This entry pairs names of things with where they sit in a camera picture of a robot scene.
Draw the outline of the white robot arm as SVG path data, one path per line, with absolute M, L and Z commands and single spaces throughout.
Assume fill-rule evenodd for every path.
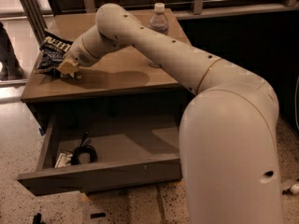
M 132 46 L 193 94 L 179 126 L 179 155 L 192 224 L 284 224 L 276 126 L 278 98 L 250 71 L 101 6 L 58 69 L 74 74 Z

